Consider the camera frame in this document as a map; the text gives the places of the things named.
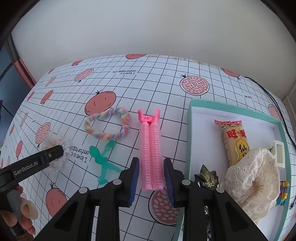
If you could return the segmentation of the left hand with fingertips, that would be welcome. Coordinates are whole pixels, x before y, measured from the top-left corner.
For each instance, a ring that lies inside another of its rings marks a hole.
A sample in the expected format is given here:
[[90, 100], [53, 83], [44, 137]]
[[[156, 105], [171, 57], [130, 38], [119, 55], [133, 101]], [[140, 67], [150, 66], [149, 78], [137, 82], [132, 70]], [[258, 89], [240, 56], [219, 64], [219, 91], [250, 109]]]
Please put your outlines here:
[[14, 213], [6, 210], [1, 210], [1, 216], [3, 217], [4, 222], [7, 226], [13, 227], [17, 223], [19, 223], [22, 229], [25, 230], [28, 234], [35, 235], [36, 229], [33, 226], [32, 220], [27, 217], [30, 213], [29, 207], [26, 205], [24, 205], [23, 207], [20, 206], [20, 210], [23, 215], [20, 220], [18, 220], [17, 216]]

